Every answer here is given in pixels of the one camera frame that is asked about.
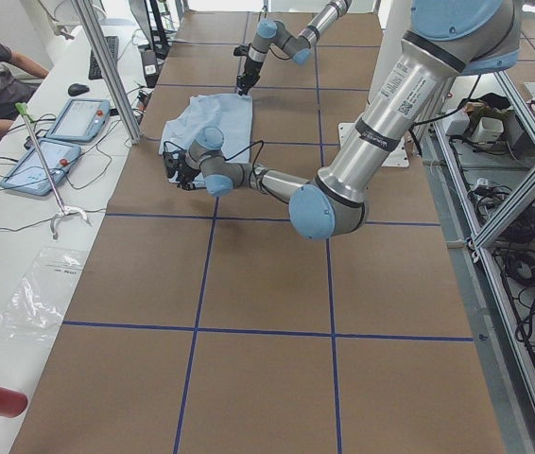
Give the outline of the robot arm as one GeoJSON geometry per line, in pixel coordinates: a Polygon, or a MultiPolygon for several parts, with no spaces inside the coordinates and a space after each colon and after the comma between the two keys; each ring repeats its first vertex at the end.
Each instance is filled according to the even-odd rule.
{"type": "Polygon", "coordinates": [[[302,65],[323,33],[342,18],[352,5],[349,0],[329,1],[298,34],[291,34],[285,24],[273,19],[260,19],[250,44],[241,44],[233,54],[244,57],[243,72],[236,77],[237,93],[245,96],[260,78],[260,72],[272,46],[282,50],[290,60],[302,65]]]}
{"type": "Polygon", "coordinates": [[[396,150],[418,115],[448,80],[512,67],[519,54],[520,1],[414,1],[401,37],[401,55],[345,136],[334,161],[311,180],[256,163],[229,161],[223,133],[207,127],[184,148],[163,153],[165,173],[192,190],[201,177],[223,197],[238,187],[268,194],[288,206],[306,238],[351,233],[365,221],[370,179],[396,150]]]}

